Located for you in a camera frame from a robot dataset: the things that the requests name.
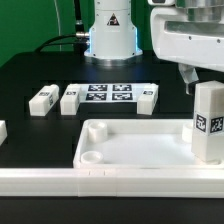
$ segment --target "cable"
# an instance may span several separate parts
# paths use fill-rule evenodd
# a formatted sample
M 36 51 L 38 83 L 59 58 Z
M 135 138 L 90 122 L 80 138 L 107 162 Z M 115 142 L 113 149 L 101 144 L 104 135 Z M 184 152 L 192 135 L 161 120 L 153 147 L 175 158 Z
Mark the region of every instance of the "cable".
M 44 42 L 40 47 L 38 47 L 35 50 L 35 52 L 40 52 L 39 49 L 44 48 L 44 46 L 47 45 L 47 44 L 50 44 L 50 43 L 55 42 L 57 40 L 63 40 L 63 39 L 67 39 L 67 38 L 76 38 L 76 35 L 75 34 L 68 34 L 68 35 L 62 35 L 62 36 L 51 38 L 50 40 L 47 40 L 46 42 Z
M 75 44 L 87 44 L 87 41 L 77 41 L 77 42 L 66 42 L 66 43 L 52 43 L 52 44 L 45 44 L 38 47 L 35 52 L 40 53 L 42 49 L 45 47 L 51 47 L 51 46 L 62 46 L 62 45 L 75 45 Z
M 58 1 L 54 0 L 54 5 L 55 5 L 55 10 L 56 10 L 56 15 L 57 15 L 57 21 L 58 21 L 58 35 L 61 36 L 61 18 L 60 18 L 60 13 L 58 10 Z

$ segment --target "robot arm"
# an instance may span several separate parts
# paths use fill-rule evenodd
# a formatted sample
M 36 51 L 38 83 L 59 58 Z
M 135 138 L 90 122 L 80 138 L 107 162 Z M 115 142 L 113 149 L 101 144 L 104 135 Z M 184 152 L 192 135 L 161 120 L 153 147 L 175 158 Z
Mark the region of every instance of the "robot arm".
M 152 11 L 153 49 L 158 58 L 179 63 L 189 94 L 189 85 L 198 80 L 194 67 L 224 72 L 224 0 L 172 3 Z M 168 6 L 170 1 L 156 5 Z

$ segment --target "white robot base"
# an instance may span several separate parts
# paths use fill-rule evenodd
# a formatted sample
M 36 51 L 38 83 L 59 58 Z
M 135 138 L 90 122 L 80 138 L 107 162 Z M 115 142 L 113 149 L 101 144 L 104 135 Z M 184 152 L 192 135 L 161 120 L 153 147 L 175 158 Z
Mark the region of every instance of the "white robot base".
M 131 21 L 131 1 L 95 0 L 95 23 L 89 31 L 86 61 L 105 66 L 140 61 L 137 34 Z

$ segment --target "white block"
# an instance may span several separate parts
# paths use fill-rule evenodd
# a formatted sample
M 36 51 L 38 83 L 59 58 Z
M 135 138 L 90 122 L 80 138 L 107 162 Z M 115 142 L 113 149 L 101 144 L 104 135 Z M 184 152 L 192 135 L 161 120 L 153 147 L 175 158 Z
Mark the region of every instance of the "white block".
M 62 115 L 76 115 L 80 104 L 80 89 L 78 84 L 68 85 L 60 102 Z
M 205 162 L 224 159 L 224 84 L 196 86 L 192 152 Z
M 174 5 L 175 0 L 148 0 L 148 3 L 150 5 L 169 6 L 169 5 Z
M 54 106 L 59 98 L 59 87 L 57 85 L 44 86 L 29 101 L 31 116 L 45 116 Z
M 0 121 L 0 145 L 4 142 L 7 137 L 7 131 L 5 121 Z
M 137 114 L 151 115 L 158 99 L 158 85 L 151 84 L 144 87 L 143 93 L 137 101 Z

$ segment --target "black and white pattern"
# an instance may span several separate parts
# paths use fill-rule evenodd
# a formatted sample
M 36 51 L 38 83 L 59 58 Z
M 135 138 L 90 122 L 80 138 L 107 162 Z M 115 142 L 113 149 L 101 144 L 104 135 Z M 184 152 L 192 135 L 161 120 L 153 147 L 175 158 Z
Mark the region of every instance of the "black and white pattern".
M 68 96 L 75 96 L 75 95 L 76 95 L 76 92 L 68 91 L 68 92 L 66 93 L 66 95 L 68 95 Z
M 106 101 L 106 93 L 87 93 L 86 101 Z
M 49 97 L 49 104 L 50 104 L 50 106 L 51 106 L 53 103 L 54 103 L 53 96 L 50 95 L 50 97 Z
M 113 93 L 112 100 L 133 100 L 132 93 Z
M 143 94 L 144 95 L 153 95 L 153 91 L 144 91 Z
M 196 128 L 200 131 L 206 132 L 207 119 L 201 115 L 196 115 Z
M 48 96 L 50 93 L 49 92 L 41 92 L 40 94 L 39 94 L 39 96 Z
M 210 133 L 217 133 L 223 131 L 223 119 L 223 117 L 218 117 L 211 120 Z
M 113 91 L 132 91 L 131 85 L 113 85 Z
M 106 92 L 107 91 L 107 85 L 89 85 L 88 91 L 101 91 Z

